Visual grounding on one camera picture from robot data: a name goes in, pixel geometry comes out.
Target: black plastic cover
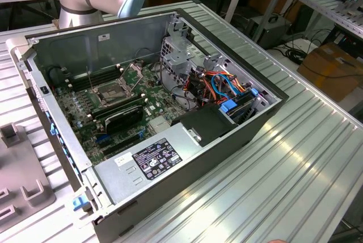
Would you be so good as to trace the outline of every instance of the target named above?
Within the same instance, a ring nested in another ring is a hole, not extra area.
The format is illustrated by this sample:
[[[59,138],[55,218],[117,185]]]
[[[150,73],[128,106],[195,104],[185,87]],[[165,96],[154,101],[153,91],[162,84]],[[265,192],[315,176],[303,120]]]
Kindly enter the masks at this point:
[[[233,124],[219,108],[215,103],[206,104],[198,110],[180,115],[171,125],[180,122],[186,129],[193,129],[201,137],[199,144],[206,146],[238,126]]]

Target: open computer chassis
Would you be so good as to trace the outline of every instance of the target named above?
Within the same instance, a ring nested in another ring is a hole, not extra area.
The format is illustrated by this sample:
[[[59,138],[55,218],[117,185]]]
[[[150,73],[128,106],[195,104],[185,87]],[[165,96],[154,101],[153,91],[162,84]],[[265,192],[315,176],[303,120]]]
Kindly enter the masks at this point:
[[[7,45],[101,242],[246,145],[288,98],[183,10]]]

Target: blue drive bracket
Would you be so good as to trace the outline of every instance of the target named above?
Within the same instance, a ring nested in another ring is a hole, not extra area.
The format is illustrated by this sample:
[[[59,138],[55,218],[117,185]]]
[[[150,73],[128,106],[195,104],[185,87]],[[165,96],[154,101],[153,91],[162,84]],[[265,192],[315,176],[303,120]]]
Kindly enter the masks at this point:
[[[255,89],[255,88],[252,88],[252,89],[251,89],[251,92],[252,92],[252,94],[253,94],[254,96],[258,96],[258,95],[259,95],[259,91],[257,91],[257,89]]]
[[[231,109],[235,108],[236,106],[237,104],[232,99],[229,99],[221,104],[221,110],[223,112],[228,112]]]

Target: wire bundle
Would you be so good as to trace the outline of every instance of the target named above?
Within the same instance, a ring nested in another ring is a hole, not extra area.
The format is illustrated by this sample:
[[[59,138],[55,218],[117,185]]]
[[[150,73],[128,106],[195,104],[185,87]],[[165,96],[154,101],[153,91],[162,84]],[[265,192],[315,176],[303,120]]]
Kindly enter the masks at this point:
[[[246,90],[237,80],[236,76],[230,73],[221,71],[208,71],[200,76],[200,82],[204,83],[205,89],[202,100],[202,105],[205,102],[216,102],[218,104],[233,97],[243,94]],[[188,79],[184,85],[184,90],[189,86],[190,80]]]

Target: cardboard box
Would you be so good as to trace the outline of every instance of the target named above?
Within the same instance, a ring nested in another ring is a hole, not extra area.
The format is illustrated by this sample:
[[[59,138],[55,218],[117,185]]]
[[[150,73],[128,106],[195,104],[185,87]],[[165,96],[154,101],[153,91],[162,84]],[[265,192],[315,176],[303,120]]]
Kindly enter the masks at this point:
[[[363,64],[334,43],[313,50],[297,71],[337,102],[363,82]]]

